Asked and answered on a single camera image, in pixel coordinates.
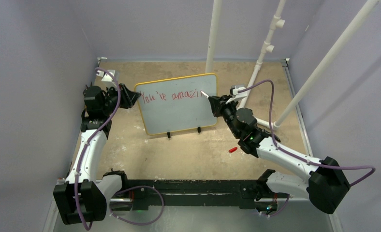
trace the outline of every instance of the wooden surface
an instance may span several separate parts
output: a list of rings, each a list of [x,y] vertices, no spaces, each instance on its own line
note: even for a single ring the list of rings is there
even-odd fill
[[[219,95],[228,94],[235,84],[249,82],[255,62],[215,62]],[[101,62],[100,67],[120,72],[119,81],[133,90],[135,84],[173,77],[201,74],[204,62]],[[264,63],[256,82],[271,79],[275,83],[272,117],[275,121],[291,100],[288,83],[279,62]],[[95,84],[104,88],[99,77]],[[271,87],[255,88],[246,104],[256,117],[268,120]],[[214,127],[197,131],[148,136],[138,105],[119,109],[98,166],[97,178],[105,172],[124,170],[129,179],[257,179],[266,169],[287,170],[263,159],[245,154],[237,145],[223,118]],[[284,145],[305,153],[295,112],[284,121],[276,135]],[[229,154],[228,150],[238,150]]]

